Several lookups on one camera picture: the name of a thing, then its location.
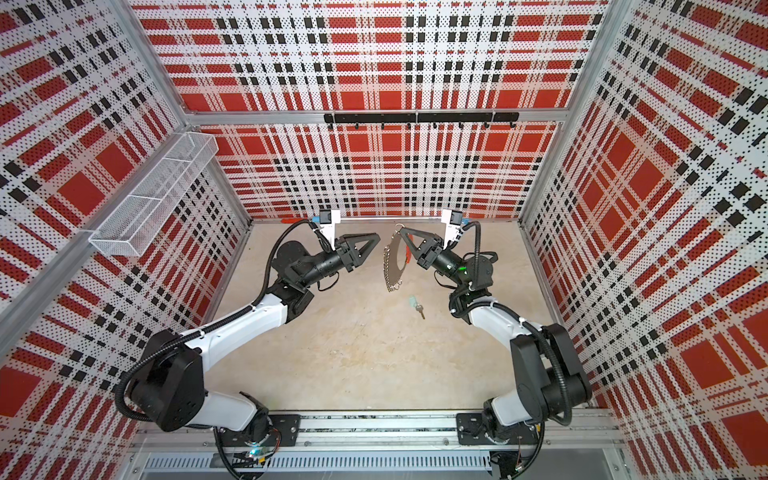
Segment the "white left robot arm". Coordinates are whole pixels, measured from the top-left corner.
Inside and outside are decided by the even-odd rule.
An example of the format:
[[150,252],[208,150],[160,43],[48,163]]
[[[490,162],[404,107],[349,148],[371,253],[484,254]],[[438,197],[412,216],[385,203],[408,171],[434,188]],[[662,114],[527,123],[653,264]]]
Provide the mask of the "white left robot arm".
[[211,324],[154,334],[118,384],[118,410],[166,432],[211,427],[217,434],[237,432],[246,442],[264,442],[274,429],[268,408],[245,392],[209,390],[206,373],[241,346],[299,317],[314,297],[312,286],[363,265],[379,241],[376,233],[342,235],[330,251],[310,254],[301,242],[280,238],[267,265],[276,281],[254,302]]

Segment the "metal keyring gauge red handle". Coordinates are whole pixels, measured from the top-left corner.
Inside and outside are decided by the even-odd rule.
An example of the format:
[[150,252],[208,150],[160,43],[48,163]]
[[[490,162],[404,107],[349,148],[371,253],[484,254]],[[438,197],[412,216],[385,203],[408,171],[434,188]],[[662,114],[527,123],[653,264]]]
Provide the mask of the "metal keyring gauge red handle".
[[409,247],[403,239],[403,224],[397,224],[389,243],[383,250],[383,276],[386,289],[394,292],[402,285],[402,277],[409,263]]

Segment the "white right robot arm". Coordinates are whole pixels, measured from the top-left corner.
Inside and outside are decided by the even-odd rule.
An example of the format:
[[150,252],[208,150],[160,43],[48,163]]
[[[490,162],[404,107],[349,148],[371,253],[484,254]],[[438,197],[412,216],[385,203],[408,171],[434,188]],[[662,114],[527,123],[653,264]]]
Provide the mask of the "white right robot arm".
[[498,254],[482,249],[477,222],[459,231],[471,228],[476,230],[473,250],[462,256],[454,252],[455,240],[405,226],[397,228],[392,243],[405,244],[417,265],[448,279],[451,316],[486,332],[511,356],[515,389],[484,403],[473,434],[504,444],[525,428],[541,437],[548,421],[568,426],[574,408],[592,398],[573,341],[563,326],[528,320],[491,295]]

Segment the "key with green cover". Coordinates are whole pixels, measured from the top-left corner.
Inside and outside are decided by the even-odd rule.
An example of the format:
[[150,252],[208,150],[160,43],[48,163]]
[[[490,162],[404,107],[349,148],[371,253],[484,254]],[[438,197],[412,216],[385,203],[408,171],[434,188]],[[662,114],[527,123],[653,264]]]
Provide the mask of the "key with green cover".
[[415,296],[409,297],[409,304],[420,315],[422,319],[425,319],[423,305],[416,299]]

